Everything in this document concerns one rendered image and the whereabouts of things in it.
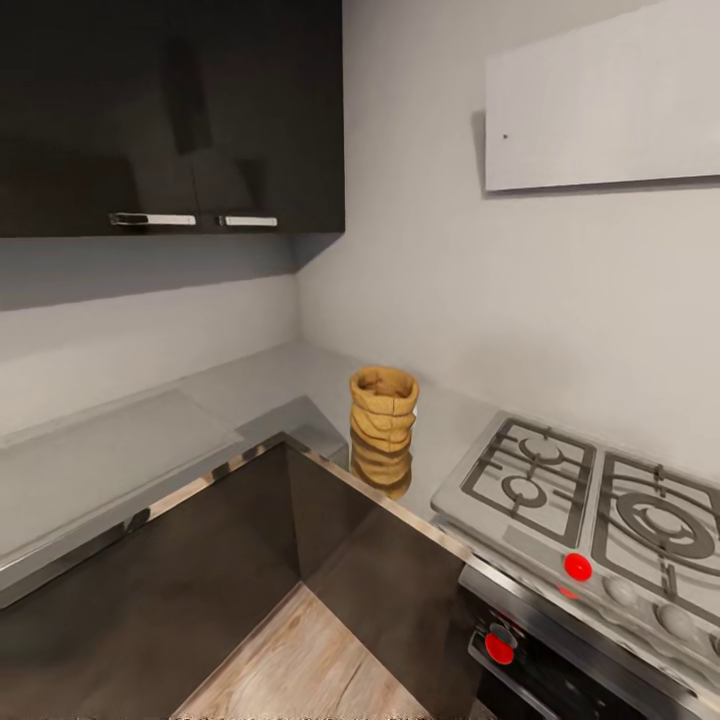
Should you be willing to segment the popcorn bag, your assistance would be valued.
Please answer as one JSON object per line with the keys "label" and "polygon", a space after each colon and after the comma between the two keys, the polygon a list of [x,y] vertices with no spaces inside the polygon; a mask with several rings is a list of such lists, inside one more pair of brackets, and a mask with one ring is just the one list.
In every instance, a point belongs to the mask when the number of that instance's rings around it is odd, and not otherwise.
{"label": "popcorn bag", "polygon": [[417,423],[421,389],[415,376],[382,365],[366,367],[353,375],[349,388],[350,424],[357,435],[386,453],[404,449]]}

